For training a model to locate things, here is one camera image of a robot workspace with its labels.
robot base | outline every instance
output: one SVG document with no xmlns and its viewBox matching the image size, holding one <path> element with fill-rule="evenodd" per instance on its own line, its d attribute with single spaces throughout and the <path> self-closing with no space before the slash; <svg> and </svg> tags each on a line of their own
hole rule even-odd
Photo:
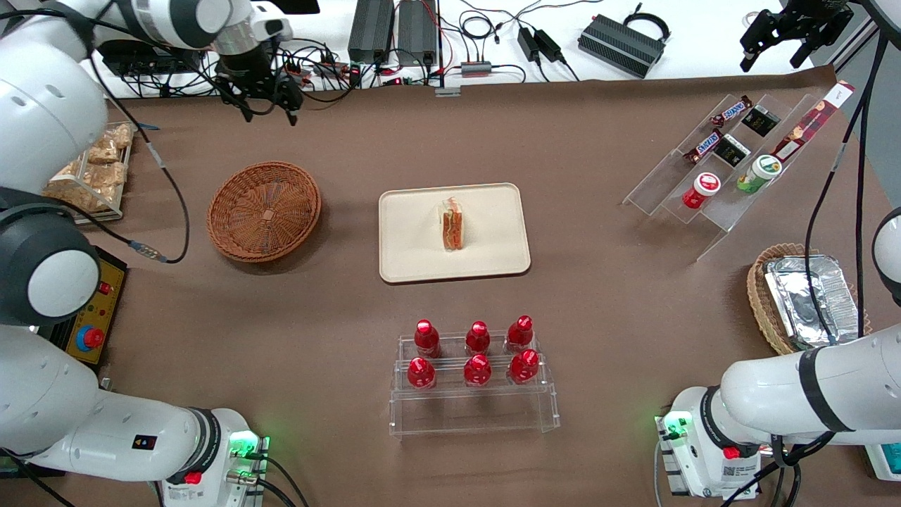
<svg viewBox="0 0 901 507">
<path fill-rule="evenodd" d="M 693 496 L 725 499 L 760 470 L 760 453 L 736 459 L 723 456 L 723 450 L 707 436 L 701 422 L 701 400 L 706 392 L 705 387 L 685 389 L 673 401 L 671 411 L 658 422 L 658 427 L 664 433 L 661 439 L 670 431 L 682 434 L 681 438 L 662 441 L 662 446 L 672 447 L 688 492 Z M 736 500 L 751 500 L 756 496 L 757 488 L 752 487 Z"/>
<path fill-rule="evenodd" d="M 247 421 L 230 409 L 213 409 L 222 425 L 222 442 L 210 467 L 198 484 L 159 483 L 166 507 L 242 507 L 253 486 L 225 481 L 229 472 L 256 472 L 255 461 L 235 456 L 239 451 L 264 452 L 265 442 L 250 431 Z"/>
</svg>

wicker basket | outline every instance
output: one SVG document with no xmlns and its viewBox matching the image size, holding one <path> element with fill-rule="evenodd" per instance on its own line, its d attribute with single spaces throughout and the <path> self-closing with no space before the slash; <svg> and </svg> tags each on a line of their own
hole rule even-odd
<svg viewBox="0 0 901 507">
<path fill-rule="evenodd" d="M 306 171 L 286 162 L 263 162 L 234 174 L 216 191 L 206 229 L 226 257 L 264 263 L 304 242 L 322 204 Z"/>
<path fill-rule="evenodd" d="M 811 254 L 817 254 L 815 249 L 810 250 Z M 776 244 L 763 251 L 757 258 L 757 261 L 748 270 L 748 300 L 751 302 L 751 309 L 754 311 L 754 318 L 757 319 L 757 325 L 763 337 L 767 338 L 769 345 L 780 355 L 793 354 L 798 352 L 786 335 L 785 329 L 782 327 L 782 319 L 779 317 L 776 304 L 769 295 L 769 287 L 767 281 L 763 278 L 763 264 L 776 257 L 785 257 L 787 255 L 804 255 L 804 246 L 797 243 Z M 857 299 L 857 291 L 848 284 L 851 295 Z M 869 317 L 867 312 L 863 312 L 863 332 L 868 335 L 873 332 L 873 328 L 869 325 Z"/>
</svg>

aluminum foil tray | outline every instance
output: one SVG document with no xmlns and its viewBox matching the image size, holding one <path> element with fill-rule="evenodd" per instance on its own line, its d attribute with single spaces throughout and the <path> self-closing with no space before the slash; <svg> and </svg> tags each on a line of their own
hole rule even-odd
<svg viewBox="0 0 901 507">
<path fill-rule="evenodd" d="M 828 333 L 810 298 L 804 264 L 803 256 L 787 256 L 763 265 L 769 293 L 776 303 L 786 335 L 801 350 L 856 340 L 857 305 L 838 261 L 828 255 L 810 256 L 814 293 Z"/>
</svg>

acrylic stand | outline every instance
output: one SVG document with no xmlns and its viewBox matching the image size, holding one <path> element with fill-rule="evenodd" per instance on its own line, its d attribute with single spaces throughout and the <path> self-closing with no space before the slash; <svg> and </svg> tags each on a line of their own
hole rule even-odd
<svg viewBox="0 0 901 507">
<path fill-rule="evenodd" d="M 460 333 L 441 337 L 441 357 L 429 360 L 435 367 L 437 383 L 426 391 L 415 389 L 406 380 L 406 370 L 417 352 L 412 335 L 400 336 L 388 403 L 391 435 L 403 438 L 512 429 L 546 433 L 560 427 L 557 391 L 537 337 L 531 347 L 539 353 L 539 372 L 529 382 L 517 385 L 506 378 L 513 359 L 503 349 L 506 330 L 492 330 L 490 334 L 487 357 L 492 374 L 486 385 L 468 387 L 463 382 L 463 365 L 469 356 L 464 348 L 466 334 Z"/>
<path fill-rule="evenodd" d="M 721 133 L 734 137 L 736 141 L 750 150 L 751 154 L 732 167 L 715 153 L 710 152 L 697 165 L 693 166 L 682 156 L 698 146 L 713 131 L 714 126 L 710 123 L 711 116 L 722 113 L 739 101 L 739 98 L 733 95 L 726 96 L 704 117 L 695 130 L 660 161 L 657 167 L 625 197 L 623 204 L 632 203 L 649 216 L 665 209 L 683 224 L 689 224 L 697 217 L 702 217 L 714 224 L 718 231 L 710 244 L 698 255 L 697 260 L 700 260 L 729 235 L 733 227 L 741 220 L 744 212 L 761 194 L 766 192 L 767 187 L 778 181 L 776 178 L 757 192 L 748 194 L 738 189 L 737 179 L 745 173 L 757 157 L 772 152 L 778 142 L 800 121 L 801 116 L 815 106 L 819 100 L 808 94 L 795 107 L 789 108 L 772 96 L 764 95 L 754 104 L 767 108 L 781 120 L 766 137 L 761 137 L 742 123 L 747 112 L 742 112 L 737 118 L 730 120 L 725 127 L 720 128 Z M 798 152 L 788 159 L 783 166 L 783 174 L 789 170 L 791 163 L 797 160 L 797 157 Z M 682 203 L 682 194 L 692 186 L 695 178 L 701 172 L 712 172 L 720 179 L 723 186 L 716 195 L 708 198 L 700 209 L 692 209 Z"/>
</svg>

plastic bottle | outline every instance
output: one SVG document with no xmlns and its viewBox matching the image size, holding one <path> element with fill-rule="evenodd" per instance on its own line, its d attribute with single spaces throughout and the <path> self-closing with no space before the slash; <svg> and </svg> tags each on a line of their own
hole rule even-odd
<svg viewBox="0 0 901 507">
<path fill-rule="evenodd" d="M 507 378 L 512 383 L 527 383 L 538 374 L 538 353 L 527 348 L 513 356 L 510 366 L 507 368 Z"/>
<path fill-rule="evenodd" d="M 438 329 L 426 319 L 416 324 L 416 332 L 413 334 L 416 350 L 423 357 L 437 359 L 441 357 L 441 340 L 438 337 Z"/>
<path fill-rule="evenodd" d="M 484 354 L 476 354 L 463 366 L 463 379 L 469 387 L 482 387 L 491 378 L 491 363 Z"/>
<path fill-rule="evenodd" d="M 435 386 L 435 367 L 428 359 L 414 357 L 406 371 L 406 380 L 416 389 L 431 389 Z"/>
<path fill-rule="evenodd" d="M 504 350 L 510 354 L 516 354 L 529 348 L 534 336 L 532 331 L 532 318 L 528 315 L 519 317 L 513 325 L 507 329 L 507 338 L 504 340 Z"/>
<path fill-rule="evenodd" d="M 467 354 L 487 354 L 489 345 L 491 345 L 491 336 L 488 334 L 488 326 L 481 320 L 473 322 L 466 334 Z"/>
</svg>

